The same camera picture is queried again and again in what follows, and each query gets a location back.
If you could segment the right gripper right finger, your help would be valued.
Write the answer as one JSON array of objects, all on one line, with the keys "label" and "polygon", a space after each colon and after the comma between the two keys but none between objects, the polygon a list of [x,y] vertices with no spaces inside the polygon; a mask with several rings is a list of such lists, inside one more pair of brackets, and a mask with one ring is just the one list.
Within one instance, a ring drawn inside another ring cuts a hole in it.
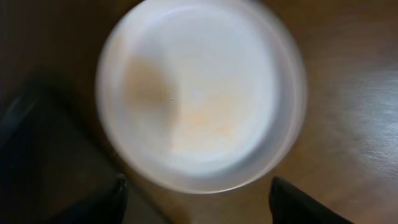
[{"label": "right gripper right finger", "polygon": [[273,224],[353,224],[280,177],[272,179],[269,206]]}]

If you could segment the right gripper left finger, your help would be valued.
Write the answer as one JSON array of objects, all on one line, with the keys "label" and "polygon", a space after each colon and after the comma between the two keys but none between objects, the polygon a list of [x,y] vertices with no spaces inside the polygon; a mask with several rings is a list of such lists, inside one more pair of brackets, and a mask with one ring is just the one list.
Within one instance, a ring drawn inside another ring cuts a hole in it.
[{"label": "right gripper left finger", "polygon": [[44,224],[120,224],[123,222],[128,201],[128,184],[119,174],[115,183],[99,192],[77,201]]}]

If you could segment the white plate top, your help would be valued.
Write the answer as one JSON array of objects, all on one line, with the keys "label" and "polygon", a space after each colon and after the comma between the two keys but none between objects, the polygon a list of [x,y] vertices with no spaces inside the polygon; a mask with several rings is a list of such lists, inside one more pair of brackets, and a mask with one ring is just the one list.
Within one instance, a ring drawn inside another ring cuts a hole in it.
[{"label": "white plate top", "polygon": [[302,58],[254,1],[143,1],[108,36],[96,72],[101,125],[140,175],[188,194],[249,184],[294,144]]}]

